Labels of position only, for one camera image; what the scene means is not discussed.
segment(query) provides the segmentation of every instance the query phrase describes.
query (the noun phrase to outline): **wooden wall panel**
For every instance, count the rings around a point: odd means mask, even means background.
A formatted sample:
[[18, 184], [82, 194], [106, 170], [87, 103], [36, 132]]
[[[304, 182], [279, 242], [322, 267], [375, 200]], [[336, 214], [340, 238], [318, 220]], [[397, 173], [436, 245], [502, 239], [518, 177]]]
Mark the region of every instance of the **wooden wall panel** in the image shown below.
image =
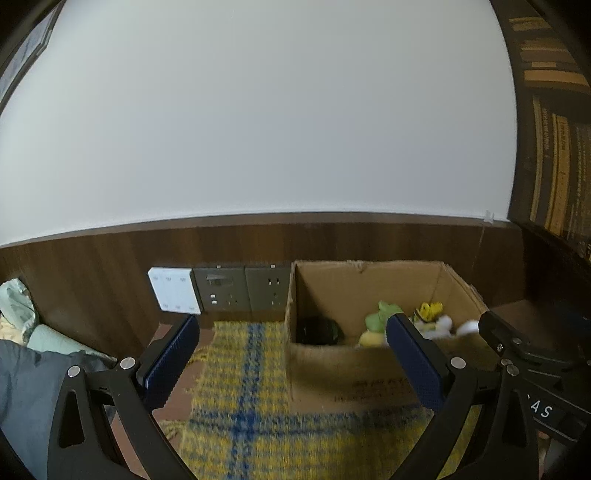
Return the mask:
[[19, 276], [49, 326], [122, 357], [138, 355], [160, 322], [178, 318], [159, 310], [152, 266], [441, 260], [500, 304], [522, 297], [522, 285], [502, 282], [522, 269], [520, 234], [503, 223], [363, 213], [171, 220], [2, 248], [0, 280]]

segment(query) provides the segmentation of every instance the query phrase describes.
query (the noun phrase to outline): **light switch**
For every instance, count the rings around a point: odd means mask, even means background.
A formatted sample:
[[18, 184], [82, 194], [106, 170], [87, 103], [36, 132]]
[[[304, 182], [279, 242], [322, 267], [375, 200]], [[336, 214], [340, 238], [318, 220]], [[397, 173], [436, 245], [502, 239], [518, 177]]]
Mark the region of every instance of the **light switch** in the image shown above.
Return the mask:
[[201, 314], [192, 272], [191, 268], [150, 268], [148, 277], [162, 311]]

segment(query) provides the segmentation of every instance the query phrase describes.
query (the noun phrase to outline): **green plush toy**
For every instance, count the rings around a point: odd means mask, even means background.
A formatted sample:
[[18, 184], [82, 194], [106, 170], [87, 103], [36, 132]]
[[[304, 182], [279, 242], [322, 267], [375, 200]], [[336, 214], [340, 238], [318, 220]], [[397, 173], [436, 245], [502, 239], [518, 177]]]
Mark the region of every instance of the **green plush toy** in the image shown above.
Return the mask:
[[365, 317], [365, 326], [370, 332], [384, 333], [386, 331], [386, 321], [397, 313], [402, 313], [400, 308], [395, 303], [386, 303], [380, 300], [378, 302], [378, 312], [370, 313]]

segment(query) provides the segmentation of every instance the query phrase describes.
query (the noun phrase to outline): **power outlet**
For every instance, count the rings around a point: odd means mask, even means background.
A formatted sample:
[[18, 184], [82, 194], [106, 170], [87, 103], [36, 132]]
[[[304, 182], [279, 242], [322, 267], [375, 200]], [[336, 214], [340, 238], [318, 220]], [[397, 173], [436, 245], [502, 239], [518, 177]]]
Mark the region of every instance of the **power outlet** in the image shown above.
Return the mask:
[[246, 267], [246, 284], [252, 311], [285, 310], [290, 267]]
[[249, 312], [243, 267], [195, 268], [195, 282], [207, 312]]

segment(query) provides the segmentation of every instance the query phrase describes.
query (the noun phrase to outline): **plaid rug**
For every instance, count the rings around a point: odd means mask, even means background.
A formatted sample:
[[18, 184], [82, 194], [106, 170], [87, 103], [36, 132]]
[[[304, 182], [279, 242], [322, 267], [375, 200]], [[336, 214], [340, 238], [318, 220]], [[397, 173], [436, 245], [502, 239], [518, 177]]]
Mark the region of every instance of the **plaid rug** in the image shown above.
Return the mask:
[[[217, 322], [215, 332], [179, 448], [199, 480], [388, 479], [432, 416], [420, 406], [292, 415], [283, 324]], [[441, 476], [455, 470], [474, 420]]]

